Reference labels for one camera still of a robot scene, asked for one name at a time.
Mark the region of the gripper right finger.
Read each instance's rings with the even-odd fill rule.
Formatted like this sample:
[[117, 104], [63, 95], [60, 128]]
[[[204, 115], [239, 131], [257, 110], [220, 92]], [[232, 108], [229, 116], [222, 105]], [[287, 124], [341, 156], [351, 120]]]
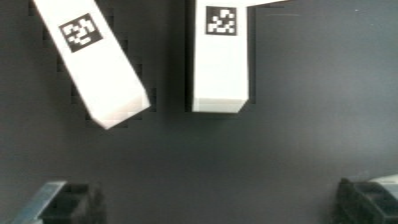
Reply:
[[335, 224], [398, 224], [398, 174], [362, 182], [341, 180]]

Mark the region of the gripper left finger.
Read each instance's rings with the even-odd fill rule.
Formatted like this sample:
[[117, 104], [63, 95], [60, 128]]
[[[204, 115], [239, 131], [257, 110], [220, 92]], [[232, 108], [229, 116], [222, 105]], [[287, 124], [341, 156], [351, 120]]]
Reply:
[[15, 215], [15, 224], [106, 224], [101, 187], [49, 181]]

